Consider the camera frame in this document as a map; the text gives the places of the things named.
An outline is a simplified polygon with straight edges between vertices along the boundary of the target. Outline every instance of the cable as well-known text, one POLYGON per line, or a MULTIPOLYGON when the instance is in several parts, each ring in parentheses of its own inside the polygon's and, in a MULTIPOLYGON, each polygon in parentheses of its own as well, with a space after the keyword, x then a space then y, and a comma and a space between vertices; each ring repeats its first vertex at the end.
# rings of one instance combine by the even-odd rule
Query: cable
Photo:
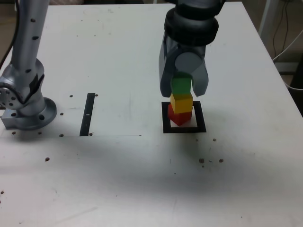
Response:
MULTIPOLYGON (((294 42, 300 37, 300 35, 303 33, 303 29, 302 31, 299 33, 299 35, 289 44, 289 46, 283 50, 278 56, 276 56, 272 61, 274 61, 275 59, 277 59, 281 54, 283 54, 285 51, 287 51, 287 49, 292 45, 294 44, 294 42)), ((303 89, 299 89, 299 88, 294 88, 294 87, 291 87, 289 86, 288 84, 285 83, 285 81, 283 80, 284 84, 286 85, 286 87, 292 89, 292 90, 297 90, 297 91, 303 91, 303 89)))
POLYGON ((273 47, 274 47, 274 51, 275 51, 275 57, 276 57, 275 38, 276 38, 276 35, 277 35, 277 33, 278 33, 278 30, 279 30, 279 28, 280 28, 280 26, 281 26, 282 20, 283 20, 283 12, 284 12, 284 7, 285 7, 286 4, 287 4, 287 2, 284 2, 284 5, 283 5, 283 7, 282 7, 282 12, 281 12, 281 19, 280 19, 280 21, 279 21, 278 26, 276 27, 276 31, 275 31, 274 38, 273 38, 273 47))
POLYGON ((288 14, 287 14, 287 6, 290 2, 288 1, 286 3, 286 6, 285 6, 285 15, 286 15, 286 33, 285 33, 285 38, 284 38, 284 43, 283 43, 283 47, 282 47, 282 50, 281 52, 284 50, 284 47, 285 47, 285 43, 286 43, 286 39, 287 39, 287 35, 288 35, 288 14))
POLYGON ((15 43, 15 40, 16 40, 16 37, 17 37, 17 34, 18 34, 18 30, 19 30, 19 21, 20 21, 20 9, 19 9, 19 2, 18 0, 15 0, 15 4, 16 4, 16 10, 17 10, 17 21, 16 21, 16 26, 15 26, 15 32, 14 32, 14 36, 13 36, 13 39, 9 45, 9 48, 7 49, 7 51, 5 52, 4 56, 3 56, 3 59, 1 60, 0 62, 0 70, 4 64, 4 61, 6 60, 11 48, 13 47, 14 43, 15 43))
POLYGON ((299 33, 299 35, 291 42, 291 44, 289 44, 289 46, 283 50, 278 56, 276 56, 275 58, 273 58, 272 60, 274 61, 275 59, 277 59, 281 54, 283 54, 285 51, 287 51, 287 49, 294 44, 294 42, 299 38, 299 36, 303 33, 303 30, 299 33))
POLYGON ((285 85, 286 85, 286 87, 288 87, 288 88, 290 88, 290 89, 292 89, 292 90, 303 91, 303 88, 294 88, 294 87, 289 86, 289 85, 286 84, 286 83, 285 83, 285 85))

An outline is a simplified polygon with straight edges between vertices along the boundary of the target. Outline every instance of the green block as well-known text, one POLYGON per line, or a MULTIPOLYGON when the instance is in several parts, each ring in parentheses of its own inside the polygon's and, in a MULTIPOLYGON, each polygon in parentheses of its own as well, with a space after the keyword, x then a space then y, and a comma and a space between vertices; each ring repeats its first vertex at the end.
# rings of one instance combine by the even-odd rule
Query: green block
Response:
POLYGON ((177 73, 171 82, 173 94, 190 94, 191 76, 186 73, 177 73))

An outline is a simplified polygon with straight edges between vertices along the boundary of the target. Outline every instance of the gray robot arm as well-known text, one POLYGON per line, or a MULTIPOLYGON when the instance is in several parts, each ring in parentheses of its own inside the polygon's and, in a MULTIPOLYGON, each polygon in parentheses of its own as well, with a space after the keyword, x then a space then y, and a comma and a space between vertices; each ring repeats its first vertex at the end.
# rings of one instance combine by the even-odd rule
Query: gray robot arm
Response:
POLYGON ((41 93, 45 75, 37 59, 49 0, 15 2, 19 26, 11 62, 0 77, 0 104, 6 107, 1 119, 7 129, 33 130, 57 114, 55 103, 41 93))
POLYGON ((218 31, 214 18, 225 0, 176 0, 168 11, 164 37, 159 56, 160 90, 170 97, 172 78, 179 72, 191 76, 196 96, 204 95, 208 85, 205 67, 205 46, 218 31))

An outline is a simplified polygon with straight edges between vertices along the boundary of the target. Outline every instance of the black strip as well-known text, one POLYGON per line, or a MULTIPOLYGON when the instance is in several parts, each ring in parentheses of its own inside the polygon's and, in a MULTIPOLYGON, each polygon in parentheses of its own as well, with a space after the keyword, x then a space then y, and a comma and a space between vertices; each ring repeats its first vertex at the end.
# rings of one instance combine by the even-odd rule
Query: black strip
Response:
POLYGON ((199 101, 193 102, 193 107, 196 114, 197 127, 176 127, 172 128, 170 119, 168 118, 168 107, 170 102, 162 102, 162 120, 163 120, 163 133, 199 133, 206 132, 204 117, 202 113, 201 103, 199 101))
POLYGON ((95 101, 95 93, 88 93, 82 118, 82 124, 80 129, 80 136, 89 135, 90 120, 93 114, 93 107, 95 101))

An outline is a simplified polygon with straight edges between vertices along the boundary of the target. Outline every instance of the stacked blocks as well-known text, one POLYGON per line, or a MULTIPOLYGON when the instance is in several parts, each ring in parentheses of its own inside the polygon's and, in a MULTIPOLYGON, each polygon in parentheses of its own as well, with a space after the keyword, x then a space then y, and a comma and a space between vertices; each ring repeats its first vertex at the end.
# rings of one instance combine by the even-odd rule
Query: stacked blocks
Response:
POLYGON ((181 126, 191 119, 193 97, 190 93, 191 76, 179 72, 171 82, 172 94, 168 109, 168 118, 176 125, 181 126))

